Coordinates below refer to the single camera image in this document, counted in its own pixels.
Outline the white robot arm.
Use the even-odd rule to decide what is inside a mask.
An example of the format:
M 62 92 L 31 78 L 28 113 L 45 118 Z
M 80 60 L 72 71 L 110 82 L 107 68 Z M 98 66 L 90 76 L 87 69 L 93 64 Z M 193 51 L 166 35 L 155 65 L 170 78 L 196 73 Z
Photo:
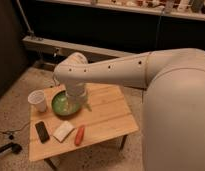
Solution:
M 73 101 L 82 100 L 87 83 L 143 89 L 145 171 L 205 171 L 204 50 L 159 50 L 95 63 L 73 53 L 54 74 Z

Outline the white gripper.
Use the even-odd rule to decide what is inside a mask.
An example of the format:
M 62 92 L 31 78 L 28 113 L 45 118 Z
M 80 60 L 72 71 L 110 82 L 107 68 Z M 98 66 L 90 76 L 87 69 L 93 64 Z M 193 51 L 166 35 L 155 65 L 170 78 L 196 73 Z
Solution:
M 92 111 L 90 105 L 88 103 L 85 103 L 87 100 L 87 89 L 85 83 L 77 83 L 77 84 L 67 84 L 65 86 L 66 88 L 66 96 L 67 98 L 77 104 L 83 104 L 84 107 L 88 111 Z M 72 110 L 72 103 L 66 103 L 66 112 L 71 112 Z

